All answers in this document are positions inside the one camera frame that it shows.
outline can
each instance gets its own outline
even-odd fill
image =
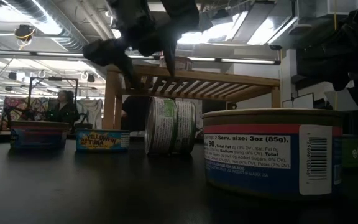
[[[168,154],[175,147],[178,111],[175,101],[153,97],[145,124],[146,154]]]
[[[284,200],[331,197],[341,186],[342,114],[256,109],[203,115],[207,181]]]
[[[11,121],[11,149],[61,149],[68,128],[68,123]]]
[[[343,168],[358,168],[358,136],[344,134],[342,136]]]
[[[194,147],[196,136],[196,106],[188,101],[175,102],[178,111],[178,131],[172,152],[188,154]]]
[[[122,130],[76,130],[77,151],[124,152],[129,149],[130,131]]]

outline white barcode label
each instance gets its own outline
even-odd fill
[[[332,191],[333,127],[301,125],[299,129],[299,191],[302,195]]]

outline table surface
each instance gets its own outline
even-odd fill
[[[203,146],[190,156],[10,151],[0,144],[0,223],[334,223],[358,219],[357,183],[340,202],[241,196],[205,182]]]

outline wooden shelf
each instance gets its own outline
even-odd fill
[[[134,65],[134,71],[137,78],[144,84],[141,90],[133,89],[126,78],[123,82],[125,85],[122,86],[119,78],[120,69],[114,65],[108,67],[104,114],[114,114],[115,125],[112,125],[111,121],[107,121],[105,117],[103,129],[120,127],[121,122],[118,118],[121,118],[122,95],[238,102],[272,93],[272,107],[281,105],[280,80],[274,78],[187,70],[177,70],[175,76],[171,77],[166,68],[146,65]]]

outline yellowfin tuna can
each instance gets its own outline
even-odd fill
[[[130,131],[77,129],[77,151],[123,152],[129,149]]]

